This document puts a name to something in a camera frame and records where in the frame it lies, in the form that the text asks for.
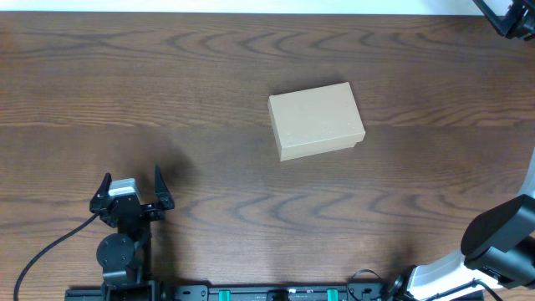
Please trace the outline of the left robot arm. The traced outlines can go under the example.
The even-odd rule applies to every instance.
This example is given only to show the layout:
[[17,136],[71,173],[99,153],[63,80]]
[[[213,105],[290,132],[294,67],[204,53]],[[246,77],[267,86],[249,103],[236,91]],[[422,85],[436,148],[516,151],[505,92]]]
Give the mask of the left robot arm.
[[89,203],[91,213],[116,233],[105,237],[96,251],[102,267],[104,300],[169,300],[169,289],[152,276],[151,223],[163,221],[175,208],[159,166],[155,168],[156,201],[143,204],[135,179],[114,181],[104,176]]

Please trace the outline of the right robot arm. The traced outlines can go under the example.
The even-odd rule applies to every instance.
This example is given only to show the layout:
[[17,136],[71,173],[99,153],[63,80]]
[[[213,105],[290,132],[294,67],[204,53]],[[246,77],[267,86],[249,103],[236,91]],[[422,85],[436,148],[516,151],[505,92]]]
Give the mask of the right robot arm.
[[460,249],[413,266],[382,289],[378,300],[495,300],[501,288],[534,289],[534,159],[516,197],[472,220]]

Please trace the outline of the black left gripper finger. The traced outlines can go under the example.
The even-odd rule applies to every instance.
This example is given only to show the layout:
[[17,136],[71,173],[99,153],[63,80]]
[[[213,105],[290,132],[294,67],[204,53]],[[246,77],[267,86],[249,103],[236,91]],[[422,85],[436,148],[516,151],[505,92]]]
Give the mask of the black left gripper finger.
[[155,166],[155,196],[164,211],[175,208],[174,199],[167,188],[158,165]]
[[109,196],[109,189],[110,189],[111,182],[112,182],[112,176],[109,172],[106,172],[104,175],[104,179],[102,180],[99,188],[94,194],[95,200],[104,200]]

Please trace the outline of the cardboard box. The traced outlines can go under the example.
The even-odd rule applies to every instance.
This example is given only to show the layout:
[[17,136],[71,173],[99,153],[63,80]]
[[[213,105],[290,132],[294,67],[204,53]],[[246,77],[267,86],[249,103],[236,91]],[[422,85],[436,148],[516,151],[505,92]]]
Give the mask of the cardboard box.
[[365,137],[348,82],[271,95],[267,107],[281,161],[352,148]]

